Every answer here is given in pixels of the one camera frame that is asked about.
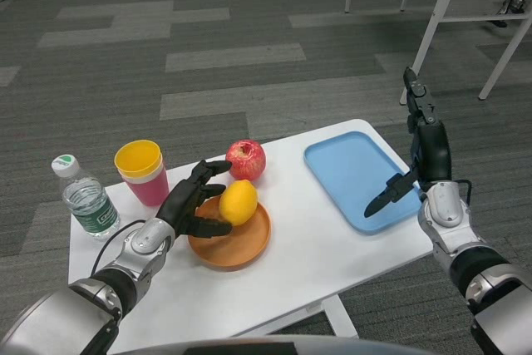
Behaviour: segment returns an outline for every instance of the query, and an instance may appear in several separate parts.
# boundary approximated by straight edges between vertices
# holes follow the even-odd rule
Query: plate
[[[196,215],[204,218],[220,219],[219,196],[205,201]],[[207,264],[219,268],[238,268],[256,259],[266,248],[272,231],[268,212],[260,204],[253,216],[240,226],[234,226],[227,236],[201,239],[189,236],[192,250]]]

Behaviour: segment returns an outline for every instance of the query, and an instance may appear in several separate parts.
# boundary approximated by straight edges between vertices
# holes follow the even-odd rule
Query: gray carpet
[[[0,333],[67,281],[68,213],[51,160],[70,152],[106,185],[122,143],[157,141],[169,167],[352,118],[408,160],[401,73],[435,0],[7,0],[0,2]],[[500,0],[455,0],[453,13]],[[474,225],[532,263],[532,37],[487,101],[511,39],[488,23],[439,28],[422,74],[448,126]],[[342,295],[362,338],[479,353],[462,298],[431,257]],[[281,333],[330,334],[323,315]]]

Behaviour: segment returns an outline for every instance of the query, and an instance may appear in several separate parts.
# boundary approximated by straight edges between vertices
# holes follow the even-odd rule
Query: black cable
[[[471,192],[473,191],[473,184],[468,179],[457,179],[457,180],[455,180],[455,182],[456,183],[465,183],[467,185],[467,198],[466,198],[465,202],[467,203],[467,206],[470,206],[470,204],[471,204]]]
[[[98,256],[96,257],[96,261],[94,261],[94,265],[92,266],[91,276],[96,273],[96,268],[98,267],[98,264],[100,263],[101,256],[103,255],[104,251],[106,250],[107,246],[111,243],[111,241],[120,233],[122,233],[124,230],[129,229],[134,224],[144,224],[145,220],[138,219],[135,222],[131,222],[130,224],[127,224],[126,226],[118,229],[107,241],[105,244],[103,244],[103,247],[101,247],[100,252],[98,253]]]

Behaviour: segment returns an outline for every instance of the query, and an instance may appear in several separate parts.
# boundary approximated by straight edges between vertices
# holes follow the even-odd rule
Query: blue tray
[[[399,166],[370,138],[349,132],[310,145],[305,161],[347,222],[365,234],[375,234],[414,215],[421,207],[417,190],[390,203],[369,218],[367,205],[384,189]]]

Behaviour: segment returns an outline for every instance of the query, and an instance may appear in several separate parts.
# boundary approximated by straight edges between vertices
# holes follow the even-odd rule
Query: red apple
[[[236,180],[256,180],[266,168],[264,150],[258,142],[252,140],[233,143],[227,150],[225,159],[233,163],[229,173]]]

